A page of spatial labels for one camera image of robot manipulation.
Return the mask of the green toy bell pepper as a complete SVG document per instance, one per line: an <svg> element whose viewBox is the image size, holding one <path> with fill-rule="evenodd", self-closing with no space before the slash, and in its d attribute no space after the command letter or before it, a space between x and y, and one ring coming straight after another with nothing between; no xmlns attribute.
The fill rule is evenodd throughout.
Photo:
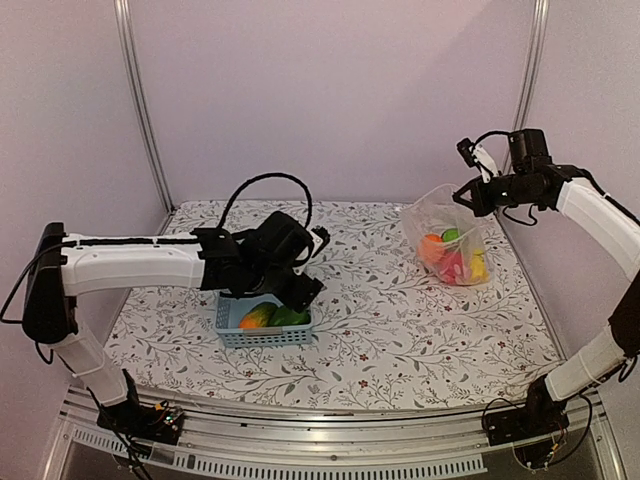
<svg viewBox="0 0 640 480"><path fill-rule="evenodd" d="M308 311L296 312L285 306L278 307L269 319L269 327L288 327L307 325L311 321Z"/></svg>

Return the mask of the green toy watermelon ball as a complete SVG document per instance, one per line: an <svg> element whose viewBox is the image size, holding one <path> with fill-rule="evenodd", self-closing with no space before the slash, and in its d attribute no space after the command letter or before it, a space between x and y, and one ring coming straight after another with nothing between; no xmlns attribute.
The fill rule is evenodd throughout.
<svg viewBox="0 0 640 480"><path fill-rule="evenodd" d="M443 242L453 242L458 240L460 236L461 233L457 228L449 228L442 233L441 239Z"/></svg>

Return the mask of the orange green toy mango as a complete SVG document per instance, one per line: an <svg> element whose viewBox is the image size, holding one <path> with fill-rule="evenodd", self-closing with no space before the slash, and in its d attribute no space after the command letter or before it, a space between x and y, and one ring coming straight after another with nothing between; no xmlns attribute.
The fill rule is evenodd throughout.
<svg viewBox="0 0 640 480"><path fill-rule="evenodd" d="M275 303L262 302L253 307L242 317L238 327L240 329L265 328L269 325L269 322L277 309L278 306Z"/></svg>

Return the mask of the clear zip top bag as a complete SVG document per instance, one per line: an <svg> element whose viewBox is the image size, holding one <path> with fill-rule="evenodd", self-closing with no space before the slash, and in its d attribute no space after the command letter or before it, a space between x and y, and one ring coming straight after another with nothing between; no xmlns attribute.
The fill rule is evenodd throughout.
<svg viewBox="0 0 640 480"><path fill-rule="evenodd" d="M481 226L471 210L454 202L454 184L436 187L400 210L400 220L419 262L440 281L476 286L490 280Z"/></svg>

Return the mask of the orange toy orange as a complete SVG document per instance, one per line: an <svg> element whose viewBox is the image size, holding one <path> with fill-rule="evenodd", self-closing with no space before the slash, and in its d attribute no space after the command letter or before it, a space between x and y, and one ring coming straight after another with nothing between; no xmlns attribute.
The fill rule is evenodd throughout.
<svg viewBox="0 0 640 480"><path fill-rule="evenodd" d="M425 235L418 245L418 256L425 263L437 263L445 254L442 238L437 234Z"/></svg>

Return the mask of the yellow toy banana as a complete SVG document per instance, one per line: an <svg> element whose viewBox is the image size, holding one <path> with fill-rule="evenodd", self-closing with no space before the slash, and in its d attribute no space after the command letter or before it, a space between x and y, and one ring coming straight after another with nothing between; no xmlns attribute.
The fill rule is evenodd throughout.
<svg viewBox="0 0 640 480"><path fill-rule="evenodd" d="M475 249L473 251L469 268L471 271L470 281L472 283L484 283L489 280L489 271L485 263L484 251Z"/></svg>

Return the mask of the red toy apple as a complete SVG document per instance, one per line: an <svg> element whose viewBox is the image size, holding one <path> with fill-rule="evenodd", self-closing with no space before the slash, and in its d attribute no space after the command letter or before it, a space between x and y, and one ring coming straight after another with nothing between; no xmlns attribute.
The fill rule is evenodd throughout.
<svg viewBox="0 0 640 480"><path fill-rule="evenodd" d="M438 264L438 276L448 285L468 285L470 275L470 269L459 251L445 254Z"/></svg>

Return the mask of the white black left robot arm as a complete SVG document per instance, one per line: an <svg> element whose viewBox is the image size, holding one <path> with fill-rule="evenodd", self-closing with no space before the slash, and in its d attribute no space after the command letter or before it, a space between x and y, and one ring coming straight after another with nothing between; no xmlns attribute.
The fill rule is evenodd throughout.
<svg viewBox="0 0 640 480"><path fill-rule="evenodd" d="M91 238L51 223L18 280L26 287L20 325L82 381L97 404L100 427L175 445L184 423L182 410L140 403L129 373L116 367L91 330L76 320L78 296L181 287L219 291L234 300L271 295L302 312L323 287L304 268L329 241L325 228L303 226L281 211L238 233L216 226L168 236Z"/></svg>

